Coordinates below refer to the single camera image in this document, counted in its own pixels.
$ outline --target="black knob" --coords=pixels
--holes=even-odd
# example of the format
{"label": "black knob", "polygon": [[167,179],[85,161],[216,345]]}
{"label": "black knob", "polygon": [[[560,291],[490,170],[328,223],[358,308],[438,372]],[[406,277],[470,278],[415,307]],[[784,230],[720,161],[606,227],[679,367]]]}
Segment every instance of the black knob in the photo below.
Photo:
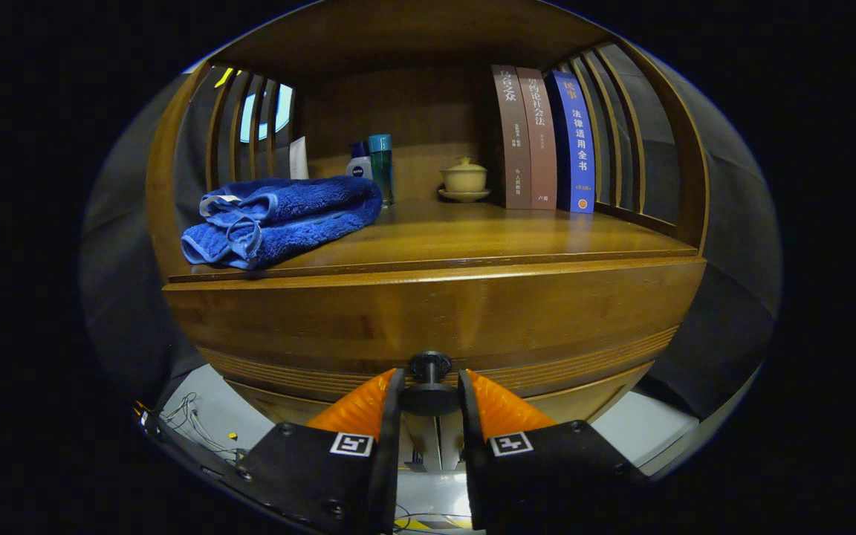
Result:
{"label": "black knob", "polygon": [[409,362],[422,383],[401,392],[401,409],[419,416],[442,416],[458,410],[458,390],[439,383],[451,370],[451,359],[438,351],[425,351]]}

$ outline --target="saucer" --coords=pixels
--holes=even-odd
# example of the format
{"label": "saucer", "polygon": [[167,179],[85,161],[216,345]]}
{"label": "saucer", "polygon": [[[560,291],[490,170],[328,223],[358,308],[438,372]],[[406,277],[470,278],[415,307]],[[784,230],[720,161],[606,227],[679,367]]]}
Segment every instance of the saucer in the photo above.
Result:
{"label": "saucer", "polygon": [[447,189],[442,187],[442,189],[438,190],[438,194],[442,197],[458,201],[459,203],[473,203],[478,199],[487,197],[488,193],[490,193],[489,189],[483,189],[480,192],[448,192]]}

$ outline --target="brown book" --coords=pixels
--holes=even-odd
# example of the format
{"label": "brown book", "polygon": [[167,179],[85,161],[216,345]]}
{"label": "brown book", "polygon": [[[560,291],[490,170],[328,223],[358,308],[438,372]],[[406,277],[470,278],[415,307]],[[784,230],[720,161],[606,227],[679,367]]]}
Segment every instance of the brown book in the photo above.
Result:
{"label": "brown book", "polygon": [[520,92],[527,112],[527,130],[531,153],[531,207],[535,210],[557,209],[557,142],[554,141],[554,118],[550,113],[547,85],[535,68],[517,68]]}
{"label": "brown book", "polygon": [[504,146],[504,207],[531,207],[531,151],[527,133],[527,114],[520,94],[517,71],[510,65],[491,65],[490,72],[497,89],[500,129]]}

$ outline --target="white tube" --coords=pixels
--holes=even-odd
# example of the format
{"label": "white tube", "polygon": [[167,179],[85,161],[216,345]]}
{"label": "white tube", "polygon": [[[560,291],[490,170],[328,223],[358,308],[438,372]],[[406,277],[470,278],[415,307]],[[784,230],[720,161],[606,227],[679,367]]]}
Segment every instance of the white tube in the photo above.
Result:
{"label": "white tube", "polygon": [[306,162],[306,136],[289,143],[289,178],[309,179],[309,163]]}

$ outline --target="yellow tape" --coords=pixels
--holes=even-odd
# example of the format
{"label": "yellow tape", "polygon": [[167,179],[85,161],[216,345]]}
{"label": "yellow tape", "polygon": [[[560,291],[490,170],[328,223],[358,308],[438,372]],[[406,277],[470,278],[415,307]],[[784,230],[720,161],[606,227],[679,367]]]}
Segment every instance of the yellow tape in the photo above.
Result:
{"label": "yellow tape", "polygon": [[214,85],[214,87],[213,87],[213,88],[218,88],[218,87],[220,87],[220,85],[223,85],[223,84],[224,84],[224,82],[226,82],[226,81],[227,81],[227,78],[229,78],[229,77],[230,77],[230,72],[233,72],[233,68],[228,68],[228,69],[227,69],[227,72],[224,72],[224,77],[223,77],[223,78],[221,78],[221,79],[220,79],[220,81],[218,81],[218,82],[217,82],[217,85]]}
{"label": "yellow tape", "polygon": [[[455,519],[448,518],[448,517],[438,516],[438,520],[432,520],[432,521],[426,521],[426,522],[431,522],[432,525],[422,524],[422,522],[419,522],[415,519],[412,519],[411,522],[409,522],[409,519],[407,519],[407,518],[395,519],[395,525],[397,525],[399,528],[406,528],[406,529],[425,529],[425,531],[439,531],[439,529],[459,529],[459,528],[460,529],[473,529],[471,526],[471,521],[467,520],[467,519],[455,520]],[[443,522],[447,522],[448,525],[440,525],[440,524],[443,524]]]}

